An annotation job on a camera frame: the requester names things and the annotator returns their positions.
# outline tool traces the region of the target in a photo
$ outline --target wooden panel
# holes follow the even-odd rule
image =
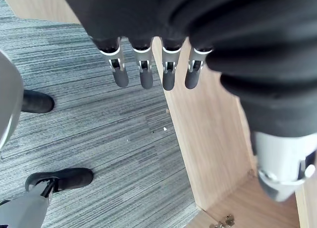
[[[20,18],[79,23],[65,0],[6,0],[6,2]]]
[[[185,88],[190,44],[185,42],[175,87],[164,91],[195,201],[206,210],[247,179],[251,162],[237,100],[219,83],[219,74],[205,67],[193,90]],[[161,42],[153,53],[162,75]]]
[[[233,214],[235,228],[300,227],[295,196],[283,203],[274,202],[262,191],[258,178],[246,182],[206,212],[215,219]]]
[[[185,227],[186,228],[210,228],[210,225],[218,224],[206,212],[200,211]]]

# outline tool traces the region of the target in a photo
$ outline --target wooden cabinet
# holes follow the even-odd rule
[[[6,0],[18,17],[79,23],[65,0]],[[197,206],[202,211],[189,228],[207,228],[228,214],[237,228],[317,227],[317,176],[296,198],[271,201],[255,177],[256,163],[248,126],[237,98],[219,83],[219,74],[206,67],[193,90],[185,88],[190,45],[185,42],[176,70],[176,84],[165,97],[174,123]],[[162,77],[161,42],[153,53]]]

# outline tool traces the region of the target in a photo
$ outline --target person's foot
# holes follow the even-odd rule
[[[54,179],[56,181],[54,191],[80,188],[89,185],[94,179],[94,173],[87,168],[69,168],[56,172],[44,172],[31,174],[25,182],[25,190],[29,191],[41,181]]]

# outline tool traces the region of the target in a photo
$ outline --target gray carpet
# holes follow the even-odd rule
[[[142,89],[126,40],[125,89],[116,86],[80,25],[18,19],[4,0],[0,48],[26,89],[56,100],[51,113],[22,113],[0,151],[0,201],[22,195],[31,173],[88,167],[95,172],[93,183],[55,194],[44,228],[178,228],[194,217],[158,73],[155,69],[154,87]]]

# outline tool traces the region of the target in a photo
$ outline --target black rubber sleeve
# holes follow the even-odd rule
[[[199,80],[199,74],[200,74],[200,71],[192,71],[192,72],[189,72],[187,70],[187,73],[186,73],[186,78],[185,78],[185,86],[186,88],[188,89],[193,89],[196,87],[197,83],[198,83],[198,80]]]
[[[143,70],[140,72],[140,81],[143,88],[149,90],[153,86],[153,74],[152,71]]]
[[[164,90],[171,91],[175,85],[175,73],[173,74],[171,71],[163,73],[162,85]]]
[[[112,74],[114,77],[114,81],[119,87],[125,88],[128,86],[129,78],[125,69],[123,71],[121,71],[120,69],[116,69],[115,72],[112,72]]]

